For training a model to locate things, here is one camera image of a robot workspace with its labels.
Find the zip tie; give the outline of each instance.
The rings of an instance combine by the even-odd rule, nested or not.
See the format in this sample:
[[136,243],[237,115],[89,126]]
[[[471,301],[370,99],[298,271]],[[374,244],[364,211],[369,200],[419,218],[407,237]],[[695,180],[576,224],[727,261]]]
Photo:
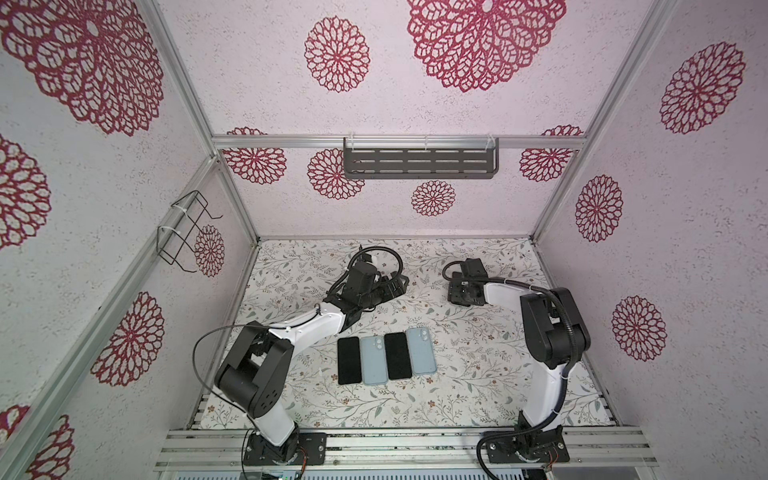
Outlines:
[[179,230],[176,230],[176,229],[175,229],[175,228],[173,228],[173,227],[169,227],[169,226],[167,226],[167,225],[160,225],[160,228],[162,228],[163,230],[173,230],[174,232],[176,232],[176,235],[178,235],[179,237],[181,237],[181,232],[180,232]]

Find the black smartphone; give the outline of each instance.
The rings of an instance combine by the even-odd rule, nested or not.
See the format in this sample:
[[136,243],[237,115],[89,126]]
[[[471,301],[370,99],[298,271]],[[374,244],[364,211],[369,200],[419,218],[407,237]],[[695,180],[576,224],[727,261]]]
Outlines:
[[360,339],[348,336],[336,342],[339,359],[339,385],[362,382],[360,367]]
[[409,379],[413,376],[411,355],[408,351],[408,338],[404,332],[384,335],[384,350],[386,351],[386,368],[390,380]]

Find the floral tablecloth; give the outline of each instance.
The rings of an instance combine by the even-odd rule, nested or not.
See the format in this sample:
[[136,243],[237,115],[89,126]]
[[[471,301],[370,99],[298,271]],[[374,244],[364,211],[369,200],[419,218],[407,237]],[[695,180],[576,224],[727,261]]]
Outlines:
[[[359,246],[385,245],[403,258],[408,291],[340,336],[372,336],[426,326],[438,372],[383,386],[340,386],[336,341],[327,338],[298,356],[282,402],[304,427],[417,427],[513,425],[528,394],[532,358],[525,348],[519,311],[462,307],[447,300],[440,275],[452,260],[479,257],[488,274],[544,286],[546,280],[527,240],[272,240],[261,246],[237,319],[262,323],[311,309],[343,273]],[[387,253],[380,269],[397,262]],[[239,330],[230,337],[230,345]],[[571,374],[566,425],[609,425],[600,394],[579,364]],[[195,428],[238,429],[250,423],[211,396]]]

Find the wire rack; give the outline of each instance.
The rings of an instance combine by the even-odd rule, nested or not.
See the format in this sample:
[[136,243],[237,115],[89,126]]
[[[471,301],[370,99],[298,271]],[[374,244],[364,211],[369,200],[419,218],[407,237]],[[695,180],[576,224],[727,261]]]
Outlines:
[[[189,210],[191,210],[195,204],[200,205],[202,208],[195,217],[192,217],[189,214]],[[157,227],[154,240],[155,250],[157,251],[157,255],[165,260],[168,265],[176,264],[179,266],[179,268],[187,273],[196,273],[197,270],[188,270],[184,268],[184,266],[178,260],[179,255],[181,254],[181,251],[184,249],[184,247],[188,248],[192,254],[195,253],[195,249],[189,244],[189,242],[187,242],[187,239],[196,229],[198,232],[202,231],[198,222],[200,221],[200,218],[203,216],[203,214],[206,214],[211,220],[218,220],[223,217],[223,215],[214,217],[210,214],[208,211],[208,200],[206,200],[205,196],[199,190],[192,190],[190,193],[173,202],[170,206],[171,208],[177,208],[181,210],[184,213],[184,216],[180,218],[179,221],[176,222],[176,224],[173,226],[160,225]],[[190,222],[192,222],[189,230],[186,233],[182,233],[178,230],[179,225],[184,218],[187,218]],[[168,251],[168,245],[174,237],[181,239],[181,244],[179,244],[179,247],[176,249],[176,251],[172,253],[171,251]]]

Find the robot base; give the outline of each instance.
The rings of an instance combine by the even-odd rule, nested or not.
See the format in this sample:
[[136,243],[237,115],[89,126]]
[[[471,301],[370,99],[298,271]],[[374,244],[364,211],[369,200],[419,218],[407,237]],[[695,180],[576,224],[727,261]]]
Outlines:
[[295,453],[285,461],[285,452],[277,451],[274,445],[255,433],[248,438],[248,444],[243,457],[243,465],[257,467],[262,465],[302,465],[303,453],[300,448],[306,450],[307,465],[322,465],[326,461],[325,433],[296,433],[298,436]]
[[[530,428],[522,412],[518,425],[520,430]],[[530,463],[563,463],[571,460],[563,441],[562,425],[546,432],[530,433],[509,440],[495,440],[489,442],[487,448],[490,463],[518,463],[520,460]]]

